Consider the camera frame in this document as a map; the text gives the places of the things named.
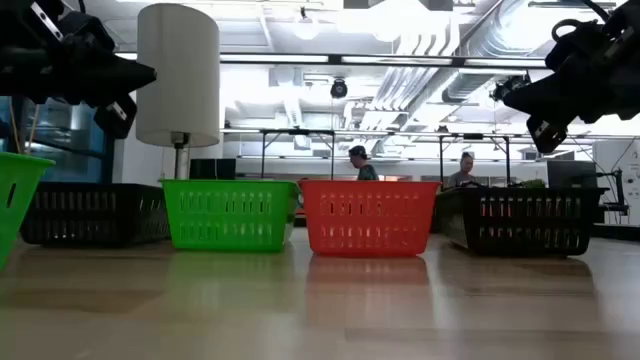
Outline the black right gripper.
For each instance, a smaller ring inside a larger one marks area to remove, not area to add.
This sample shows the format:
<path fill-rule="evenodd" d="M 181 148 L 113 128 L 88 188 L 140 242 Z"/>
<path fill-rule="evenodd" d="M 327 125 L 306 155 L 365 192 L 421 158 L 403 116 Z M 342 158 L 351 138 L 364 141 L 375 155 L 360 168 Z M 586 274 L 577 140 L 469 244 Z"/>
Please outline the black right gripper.
<path fill-rule="evenodd" d="M 593 123 L 604 115 L 630 120 L 640 114 L 640 23 L 602 25 L 565 19 L 552 30 L 554 48 L 545 59 L 566 88 L 578 116 Z M 549 75 L 507 94 L 502 102 L 531 116 L 554 111 Z"/>

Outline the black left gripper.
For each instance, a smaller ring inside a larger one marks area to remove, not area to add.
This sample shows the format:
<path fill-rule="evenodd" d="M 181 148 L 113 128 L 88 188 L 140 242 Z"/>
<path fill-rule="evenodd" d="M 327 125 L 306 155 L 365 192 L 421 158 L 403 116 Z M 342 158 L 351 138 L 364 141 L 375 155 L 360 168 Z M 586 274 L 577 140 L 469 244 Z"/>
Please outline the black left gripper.
<path fill-rule="evenodd" d="M 24 96 L 37 104 L 61 98 L 73 105 L 106 106 L 156 78 L 153 67 L 86 45 L 52 51 L 0 47 L 0 95 Z"/>

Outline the green plastic basket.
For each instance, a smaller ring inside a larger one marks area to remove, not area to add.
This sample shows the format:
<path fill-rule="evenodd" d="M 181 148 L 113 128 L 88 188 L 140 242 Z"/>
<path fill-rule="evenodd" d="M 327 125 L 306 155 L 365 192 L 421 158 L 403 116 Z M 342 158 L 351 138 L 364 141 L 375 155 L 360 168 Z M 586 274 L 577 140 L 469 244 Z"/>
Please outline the green plastic basket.
<path fill-rule="evenodd" d="M 273 180 L 164 180 L 179 250 L 277 253 L 293 229 L 300 189 Z"/>
<path fill-rule="evenodd" d="M 0 152 L 0 270 L 7 263 L 33 195 L 53 160 Z"/>

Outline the red plastic basket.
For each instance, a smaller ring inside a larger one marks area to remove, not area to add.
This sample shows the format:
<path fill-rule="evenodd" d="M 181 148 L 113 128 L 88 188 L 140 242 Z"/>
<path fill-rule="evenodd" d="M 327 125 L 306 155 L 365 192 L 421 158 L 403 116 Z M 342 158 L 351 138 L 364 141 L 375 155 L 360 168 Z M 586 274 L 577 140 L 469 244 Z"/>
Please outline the red plastic basket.
<path fill-rule="evenodd" d="M 305 180 L 300 186 L 315 254 L 412 257 L 426 250 L 438 182 Z"/>

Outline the black track spotlight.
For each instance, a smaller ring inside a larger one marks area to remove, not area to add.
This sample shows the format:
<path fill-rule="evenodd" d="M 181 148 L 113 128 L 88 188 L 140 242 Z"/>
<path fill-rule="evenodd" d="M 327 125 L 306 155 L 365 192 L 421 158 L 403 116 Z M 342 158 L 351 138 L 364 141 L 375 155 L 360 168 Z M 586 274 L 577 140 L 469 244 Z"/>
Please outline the black track spotlight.
<path fill-rule="evenodd" d="M 506 79 L 498 81 L 495 84 L 495 88 L 489 92 L 489 97 L 495 101 L 500 102 L 510 92 L 527 86 L 531 83 L 531 78 L 528 73 L 524 75 L 508 76 Z"/>

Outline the white shade floor lamp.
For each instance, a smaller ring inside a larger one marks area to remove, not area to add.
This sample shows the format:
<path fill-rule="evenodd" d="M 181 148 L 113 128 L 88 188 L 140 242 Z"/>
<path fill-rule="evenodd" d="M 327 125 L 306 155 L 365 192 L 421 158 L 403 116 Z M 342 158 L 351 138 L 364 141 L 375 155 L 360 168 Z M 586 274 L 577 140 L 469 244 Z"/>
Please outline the white shade floor lamp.
<path fill-rule="evenodd" d="M 140 11 L 137 36 L 137 61 L 156 80 L 136 91 L 136 137 L 174 149 L 174 177 L 186 179 L 188 150 L 220 142 L 218 25 L 195 8 L 156 3 Z"/>

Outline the dark framed window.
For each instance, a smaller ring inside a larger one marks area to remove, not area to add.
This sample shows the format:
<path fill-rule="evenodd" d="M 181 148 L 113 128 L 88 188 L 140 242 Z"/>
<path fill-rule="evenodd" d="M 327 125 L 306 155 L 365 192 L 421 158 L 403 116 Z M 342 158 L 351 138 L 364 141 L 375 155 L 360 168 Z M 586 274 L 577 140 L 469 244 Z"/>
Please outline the dark framed window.
<path fill-rule="evenodd" d="M 114 139 L 94 122 L 95 110 L 54 99 L 36 105 L 27 98 L 0 96 L 0 152 L 53 160 L 46 182 L 108 184 Z"/>

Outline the dark computer monitor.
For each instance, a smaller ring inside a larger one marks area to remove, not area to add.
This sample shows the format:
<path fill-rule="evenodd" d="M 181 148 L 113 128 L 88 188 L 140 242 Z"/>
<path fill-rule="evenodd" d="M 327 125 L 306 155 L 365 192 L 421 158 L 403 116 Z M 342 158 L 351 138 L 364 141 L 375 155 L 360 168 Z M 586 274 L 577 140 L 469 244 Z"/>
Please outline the dark computer monitor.
<path fill-rule="evenodd" d="M 587 161 L 552 160 L 547 162 L 550 188 L 597 188 L 596 164 Z"/>
<path fill-rule="evenodd" d="M 190 179 L 234 180 L 236 178 L 236 159 L 192 159 Z"/>

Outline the black plastic basket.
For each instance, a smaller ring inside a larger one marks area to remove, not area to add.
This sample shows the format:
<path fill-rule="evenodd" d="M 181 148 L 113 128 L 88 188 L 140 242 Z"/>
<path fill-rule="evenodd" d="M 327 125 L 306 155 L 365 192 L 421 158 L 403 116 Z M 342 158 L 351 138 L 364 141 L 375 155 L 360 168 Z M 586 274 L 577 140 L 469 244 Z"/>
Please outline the black plastic basket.
<path fill-rule="evenodd" d="M 164 192 L 140 184 L 43 182 L 20 229 L 31 245 L 129 247 L 170 237 Z"/>
<path fill-rule="evenodd" d="M 437 195 L 440 233 L 482 256 L 580 256 L 603 188 L 453 188 Z"/>

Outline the person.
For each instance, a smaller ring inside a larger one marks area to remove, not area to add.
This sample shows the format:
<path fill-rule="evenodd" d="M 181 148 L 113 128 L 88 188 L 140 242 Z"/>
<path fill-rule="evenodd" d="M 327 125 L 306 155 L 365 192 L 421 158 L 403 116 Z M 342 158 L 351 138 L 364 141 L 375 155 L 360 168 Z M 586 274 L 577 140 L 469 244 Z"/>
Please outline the person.
<path fill-rule="evenodd" d="M 471 174 L 473 167 L 473 156 L 469 152 L 463 152 L 459 163 L 459 170 L 449 176 L 447 187 L 454 188 L 478 185 L 476 178 Z"/>
<path fill-rule="evenodd" d="M 358 181 L 378 181 L 379 176 L 375 168 L 368 163 L 366 148 L 356 145 L 349 150 L 350 162 L 358 170 Z"/>

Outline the white cabinet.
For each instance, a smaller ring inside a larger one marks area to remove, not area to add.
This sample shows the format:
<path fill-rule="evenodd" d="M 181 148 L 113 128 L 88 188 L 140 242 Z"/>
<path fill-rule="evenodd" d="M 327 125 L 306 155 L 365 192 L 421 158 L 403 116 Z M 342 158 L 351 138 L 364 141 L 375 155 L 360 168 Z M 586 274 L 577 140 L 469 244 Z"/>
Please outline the white cabinet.
<path fill-rule="evenodd" d="M 606 212 L 606 225 L 640 226 L 640 140 L 602 140 L 595 142 L 592 155 L 598 172 L 622 171 L 622 195 L 629 207 L 626 215 Z"/>

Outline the black metal frame table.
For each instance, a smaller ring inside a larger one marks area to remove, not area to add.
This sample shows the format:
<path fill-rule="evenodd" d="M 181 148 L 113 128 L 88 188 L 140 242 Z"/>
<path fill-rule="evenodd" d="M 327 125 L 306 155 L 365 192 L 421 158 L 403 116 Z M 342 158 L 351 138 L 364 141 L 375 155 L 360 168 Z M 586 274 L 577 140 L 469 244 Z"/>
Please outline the black metal frame table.
<path fill-rule="evenodd" d="M 506 187 L 512 186 L 511 181 L 511 152 L 510 152 L 510 137 L 507 135 L 498 135 L 498 134 L 483 134 L 483 133 L 442 133 L 437 132 L 436 138 L 438 139 L 439 146 L 439 180 L 441 183 L 441 188 L 444 188 L 444 139 L 452 138 L 458 139 L 461 138 L 463 140 L 472 140 L 472 141 L 481 141 L 481 140 L 490 140 L 494 144 L 497 144 L 498 139 L 502 139 L 504 141 L 504 145 L 501 150 L 505 154 L 505 185 Z"/>
<path fill-rule="evenodd" d="M 330 157 L 330 179 L 333 180 L 335 177 L 335 148 L 336 148 L 336 132 L 334 130 L 322 130 L 322 129 L 301 129 L 301 128 L 288 128 L 288 129 L 259 129 L 258 132 L 262 136 L 261 142 L 261 168 L 260 168 L 260 178 L 265 178 L 265 161 L 266 161 L 266 149 L 269 147 L 269 144 L 266 142 L 266 138 L 269 134 L 275 134 L 274 140 L 276 140 L 281 134 L 287 134 L 290 136 L 310 136 L 316 135 L 322 141 L 325 140 L 325 136 L 329 136 L 331 138 L 331 143 L 326 142 L 325 145 L 331 151 Z"/>

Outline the ceiling light rail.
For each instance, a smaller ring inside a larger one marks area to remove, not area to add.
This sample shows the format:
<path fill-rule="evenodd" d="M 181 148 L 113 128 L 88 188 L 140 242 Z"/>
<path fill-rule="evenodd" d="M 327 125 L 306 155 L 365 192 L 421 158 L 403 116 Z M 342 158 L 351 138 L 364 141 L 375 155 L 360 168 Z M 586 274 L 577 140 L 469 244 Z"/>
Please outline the ceiling light rail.
<path fill-rule="evenodd" d="M 345 54 L 238 53 L 220 54 L 222 64 L 233 65 L 322 65 L 364 67 L 429 67 L 470 69 L 545 69 L 543 58 L 452 57 Z"/>

